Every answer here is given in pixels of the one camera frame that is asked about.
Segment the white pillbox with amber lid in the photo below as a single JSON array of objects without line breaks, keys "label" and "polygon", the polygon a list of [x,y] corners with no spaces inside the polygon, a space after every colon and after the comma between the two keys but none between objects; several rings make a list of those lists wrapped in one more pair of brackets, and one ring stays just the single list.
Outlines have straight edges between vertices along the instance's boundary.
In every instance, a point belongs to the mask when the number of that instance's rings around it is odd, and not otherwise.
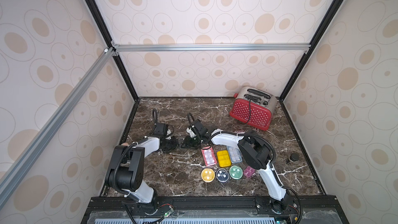
[{"label": "white pillbox with amber lid", "polygon": [[232,165],[229,153],[227,150],[221,150],[217,152],[217,158],[219,162],[219,166],[221,168],[228,168]]}]

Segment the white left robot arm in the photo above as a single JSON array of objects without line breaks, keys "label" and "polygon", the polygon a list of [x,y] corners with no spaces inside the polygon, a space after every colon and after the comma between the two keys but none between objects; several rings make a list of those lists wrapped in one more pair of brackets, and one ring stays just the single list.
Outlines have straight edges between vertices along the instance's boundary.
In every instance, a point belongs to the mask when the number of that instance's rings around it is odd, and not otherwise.
[{"label": "white left robot arm", "polygon": [[158,111],[152,110],[154,127],[139,142],[114,148],[105,185],[141,204],[157,205],[157,193],[144,182],[145,158],[155,151],[170,152],[178,147],[172,125],[158,122]]}]

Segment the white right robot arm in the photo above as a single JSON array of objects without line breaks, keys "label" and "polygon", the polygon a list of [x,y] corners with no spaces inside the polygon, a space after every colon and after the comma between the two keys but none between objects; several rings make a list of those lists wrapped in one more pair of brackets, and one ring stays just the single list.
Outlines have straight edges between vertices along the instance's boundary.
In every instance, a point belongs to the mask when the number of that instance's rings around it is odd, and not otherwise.
[{"label": "white right robot arm", "polygon": [[274,162],[277,158],[275,148],[255,131],[236,133],[221,129],[209,130],[200,120],[194,119],[188,113],[189,127],[187,132],[201,144],[223,145],[240,150],[243,160],[253,169],[257,170],[263,179],[272,209],[275,213],[282,213],[289,206],[296,205],[298,213],[302,214],[301,201],[298,194],[281,182]]}]

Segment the yellow round pillbox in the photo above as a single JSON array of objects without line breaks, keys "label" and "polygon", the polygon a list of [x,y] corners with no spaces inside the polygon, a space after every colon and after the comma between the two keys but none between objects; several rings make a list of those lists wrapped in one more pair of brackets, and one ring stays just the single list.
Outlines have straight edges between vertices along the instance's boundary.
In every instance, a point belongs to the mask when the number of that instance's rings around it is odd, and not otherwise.
[{"label": "yellow round pillbox", "polygon": [[211,183],[215,179],[215,172],[211,168],[205,168],[201,172],[201,178],[206,183]]}]

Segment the dark blue round pillbox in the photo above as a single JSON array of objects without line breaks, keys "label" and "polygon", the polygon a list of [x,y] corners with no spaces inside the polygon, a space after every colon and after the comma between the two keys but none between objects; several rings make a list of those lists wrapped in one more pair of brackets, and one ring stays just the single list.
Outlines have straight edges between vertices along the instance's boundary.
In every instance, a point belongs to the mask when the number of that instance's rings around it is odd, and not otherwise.
[{"label": "dark blue round pillbox", "polygon": [[216,179],[221,183],[226,183],[230,178],[228,171],[224,168],[220,168],[216,172]]}]

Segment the teal rectangular pillbox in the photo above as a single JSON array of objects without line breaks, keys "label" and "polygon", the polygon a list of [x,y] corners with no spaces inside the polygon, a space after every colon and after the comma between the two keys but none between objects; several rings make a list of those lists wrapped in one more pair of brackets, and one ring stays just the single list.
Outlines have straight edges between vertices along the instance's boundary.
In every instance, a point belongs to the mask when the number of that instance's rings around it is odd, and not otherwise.
[{"label": "teal rectangular pillbox", "polygon": [[243,161],[241,152],[238,148],[228,146],[227,151],[232,164],[241,163]]}]

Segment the green round pillbox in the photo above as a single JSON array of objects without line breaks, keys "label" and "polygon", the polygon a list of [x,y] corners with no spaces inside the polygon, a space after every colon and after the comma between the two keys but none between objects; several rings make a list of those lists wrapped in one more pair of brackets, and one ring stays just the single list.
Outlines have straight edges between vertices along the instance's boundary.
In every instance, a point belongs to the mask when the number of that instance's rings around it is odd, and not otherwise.
[{"label": "green round pillbox", "polygon": [[229,174],[232,179],[239,180],[243,177],[243,170],[239,166],[231,166]]}]

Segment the red pillbox clear lid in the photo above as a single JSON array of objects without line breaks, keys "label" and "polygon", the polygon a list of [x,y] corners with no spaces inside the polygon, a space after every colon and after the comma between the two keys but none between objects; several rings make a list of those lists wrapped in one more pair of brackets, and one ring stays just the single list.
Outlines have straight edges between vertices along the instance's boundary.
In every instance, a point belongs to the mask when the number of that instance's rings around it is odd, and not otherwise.
[{"label": "red pillbox clear lid", "polygon": [[217,164],[217,159],[214,154],[214,150],[211,146],[207,146],[201,149],[202,156],[207,167],[211,167]]}]

